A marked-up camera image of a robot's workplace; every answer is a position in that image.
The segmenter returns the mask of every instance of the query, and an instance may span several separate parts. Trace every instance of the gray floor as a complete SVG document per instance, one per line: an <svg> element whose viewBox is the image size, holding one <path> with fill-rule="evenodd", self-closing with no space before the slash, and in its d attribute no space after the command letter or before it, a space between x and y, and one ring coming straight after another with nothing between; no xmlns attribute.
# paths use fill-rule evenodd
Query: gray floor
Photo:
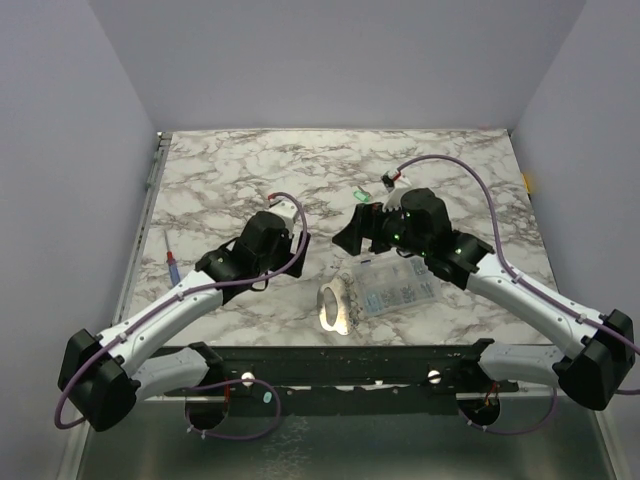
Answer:
<svg viewBox="0 0 640 480"><path fill-rule="evenodd" d="M534 423L548 398L503 400L502 428ZM233 419L227 431L268 419ZM459 417L288 417L254 442L186 433L181 402L146 402L113 429L91 432L82 479L613 479L595 417L566 398L555 420L522 437L496 437Z"/></svg>

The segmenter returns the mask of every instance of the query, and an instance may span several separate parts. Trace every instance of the robotic arm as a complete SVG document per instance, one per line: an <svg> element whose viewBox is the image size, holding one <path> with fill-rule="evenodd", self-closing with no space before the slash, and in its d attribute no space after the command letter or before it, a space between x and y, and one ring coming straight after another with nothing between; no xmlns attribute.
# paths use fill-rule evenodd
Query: robotic arm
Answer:
<svg viewBox="0 0 640 480"><path fill-rule="evenodd" d="M631 319L618 310L604 315L579 305L510 263L505 266L499 257L501 252L496 255L490 245L474 235L452 229L442 199L428 188L413 189L398 171L382 180L389 191L387 201L358 205L349 224L333 237L333 243L351 255L359 255L366 238L371 240L369 251L375 254L395 248L403 256L423 257L439 279L497 303L554 344L488 345L478 364L490 379L559 386L584 407L603 410L633 366L635 356L631 348L597 325L632 342Z"/></svg>
<svg viewBox="0 0 640 480"><path fill-rule="evenodd" d="M266 288L279 273L300 277L310 236L300 205L291 200L258 212L240 237L205 254L180 284L137 315L96 336L81 330L71 337L58 379L63 395L57 425L76 424L60 421L65 396L96 431L103 431L124 418L136 401L198 385L220 361L212 350L193 346L150 357L194 320L246 290L258 291L256 282L264 281ZM293 254L293 226L300 213L303 232Z"/></svg>

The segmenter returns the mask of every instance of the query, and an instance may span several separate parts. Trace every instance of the transparent plastic box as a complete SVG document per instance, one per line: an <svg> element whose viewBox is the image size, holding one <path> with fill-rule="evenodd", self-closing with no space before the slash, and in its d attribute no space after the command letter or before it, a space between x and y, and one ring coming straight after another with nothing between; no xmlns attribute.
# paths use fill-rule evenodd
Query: transparent plastic box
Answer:
<svg viewBox="0 0 640 480"><path fill-rule="evenodd" d="M374 258L352 267L362 312L368 317L435 302L440 281L420 257Z"/></svg>

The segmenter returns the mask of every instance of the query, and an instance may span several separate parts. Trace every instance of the marble table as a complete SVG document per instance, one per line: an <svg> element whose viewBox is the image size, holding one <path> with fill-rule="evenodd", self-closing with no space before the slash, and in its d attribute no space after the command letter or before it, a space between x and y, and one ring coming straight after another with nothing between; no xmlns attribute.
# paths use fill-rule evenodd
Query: marble table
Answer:
<svg viewBox="0 0 640 480"><path fill-rule="evenodd" d="M542 239L504 130L356 131L252 130L178 132L162 176L132 315L169 289L163 230L182 274L205 252L237 236L274 191L295 195L313 234L302 278L281 276L264 293L247 292L174 337L170 345L402 345L469 344L491 337L508 343L547 343L524 322L488 300L442 285L438 303L361 322L349 336L325 332L316 295L336 271L361 260L331 244L351 218L357 187L383 195L380 176L402 161L444 153L467 161L488 184L497 205L507 258L555 287ZM406 171L415 186L446 202L455 228L493 244L482 192L461 168L423 162Z"/></svg>

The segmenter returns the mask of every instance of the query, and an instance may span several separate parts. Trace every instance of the cable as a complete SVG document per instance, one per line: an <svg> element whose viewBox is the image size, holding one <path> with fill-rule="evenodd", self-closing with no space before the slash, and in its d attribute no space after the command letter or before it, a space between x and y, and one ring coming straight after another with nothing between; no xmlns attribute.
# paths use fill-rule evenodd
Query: cable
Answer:
<svg viewBox="0 0 640 480"><path fill-rule="evenodd" d="M200 285L198 287L188 288L187 290L184 290L182 292L182 295L180 297L178 297L177 295L174 295L168 300L165 300L160 305L150 310L146 315L142 316L140 320L138 320L136 323L134 323L129 328L127 328L123 332L123 335L125 338L124 341L126 341L126 338L128 338L133 332L135 332L137 329L139 329L141 326L143 326L145 323L147 323L149 320L155 317L158 313L162 312L165 308L173 305L174 303L180 301L181 298L184 298L188 295L192 295L194 293L202 292L205 290L237 287L241 285L253 285L254 283L259 283L259 282L264 282L266 280L269 280L289 270L289 268L291 268L298 261L298 259L300 258L300 255L302 255L302 251L304 250L304 245L307 242L307 217L304 214L304 209L302 208L302 205L300 204L300 202L298 202L298 200L296 200L292 195L289 195L288 193L284 193L284 192L275 192L270 194L267 198L271 200L272 198L275 198L275 197L285 197L289 199L298 209L298 213L300 214L300 220L302 222L302 234L300 237L300 243L298 244L299 247L296 250L296 253L291 258L291 260L289 260L284 266L280 267L279 269L271 273L268 273L266 275L262 275L260 277L247 278L244 280L233 280L228 282L214 282L214 283L209 283L207 285ZM78 380L82 377L82 375L84 375L85 372L91 367L91 365L93 365L100 357L102 357L102 355L107 353L109 350L111 350L120 342L123 342L123 340L120 337L113 339L107 345L105 345L96 353L94 353L89 358L89 360L83 363L82 366L78 369L78 371L69 379L69 382L67 383L65 388L62 390L62 394L60 395L60 399L58 400L58 404L56 405L56 409L54 412L53 423L57 428L59 428L60 430L67 430L69 428L76 427L85 421L85 418L82 417L70 423L63 423L61 418L62 408L64 407L64 404L67 401L67 399L69 398L69 394L71 393L71 390L73 390L73 387L76 386L76 384L78 383Z"/></svg>
<svg viewBox="0 0 640 480"><path fill-rule="evenodd" d="M557 301L555 298L547 295L545 292L543 292L536 286L527 282L525 279L518 278L518 274L507 263L507 259L505 258L504 252L502 250L502 240L500 239L500 230L498 227L498 215L496 213L496 208L493 203L493 199L491 198L491 192L489 192L487 185L482 181L482 178L480 178L480 175L478 175L478 173L473 168L471 168L467 163L463 162L462 160L456 157L451 157L449 155L429 154L429 155L421 155L419 157L412 158L411 160L407 160L406 162L404 162L402 165L398 167L398 172L402 172L402 170L404 170L408 166L413 165L414 163L420 162L422 160L447 160L449 162L453 162L456 165L459 165L460 167L464 168L476 180L476 182L478 182L478 185L480 185L480 188L482 189L484 196L487 199L487 204L489 206L489 213L491 215L491 224L493 226L493 236L496 242L496 254L498 256L498 260L500 261L500 265L502 265L502 268L505 269L505 271L509 274L509 276L511 276L511 278L515 280L516 283L519 283L525 289L529 290L531 293L536 295L538 298L541 298L545 302L549 303L550 305L553 305L558 310L566 313L567 315L571 315L572 317L577 319L579 322L584 322L590 327L593 327L597 330L600 330L614 337L616 340L619 340L620 342L625 344L627 347L631 348L636 353L636 355L640 355L640 347L638 347L628 338L620 335L618 332L612 330L606 325L602 325L588 318L582 318L581 315L575 310L573 310L572 308L567 307L566 305L563 305L562 303ZM616 390L616 393L619 395L640 395L640 389Z"/></svg>
<svg viewBox="0 0 640 480"><path fill-rule="evenodd" d="M191 412L189 412L189 410L187 409L185 412L185 418L189 423L189 428L187 429L187 433L190 433L191 431L197 432L200 435L202 435L203 439L205 436L207 436L207 437L213 437L213 438L220 438L222 440L249 441L249 440L256 440L258 438L264 437L265 435L268 435L269 433L274 431L276 428L278 428L278 426L280 425L280 416L282 414L282 402L280 401L280 395L278 395L278 392L272 385L268 384L264 380L258 380L257 378L254 378L254 379L238 378L235 380L227 380L225 382L214 383L211 385L193 387L193 388L190 388L189 390L192 392L201 392L203 390L225 387L227 385L237 385L238 383L257 383L265 387L267 390L269 390L273 394L273 397L276 400L276 413L273 417L273 422L271 422L271 425L269 425L267 428L265 428L261 432L252 433L250 435L226 435L223 433L212 432L211 430L199 430L193 426L191 422L191 417L190 417Z"/></svg>
<svg viewBox="0 0 640 480"><path fill-rule="evenodd" d="M558 391L554 388L553 389L553 395L551 397L551 406L549 407L549 411L542 418L542 420L540 420L538 423L536 423L535 425L533 425L531 427L523 428L521 430L511 430L511 431L510 430L498 430L498 429L487 427L485 425L478 425L477 423L473 423L469 419L469 417L467 417L464 414L464 412L462 410L458 410L458 412L460 413L462 418L464 418L467 421L467 425L469 425L472 428L475 428L476 430L480 430L480 431L485 432L485 433L491 433L493 435L502 435L502 436L511 437L511 436L514 436L514 435L526 435L527 433L533 433L536 430L541 429L547 423L549 423L549 421L553 418L553 416L555 415L555 413L557 411L557 407L558 407Z"/></svg>

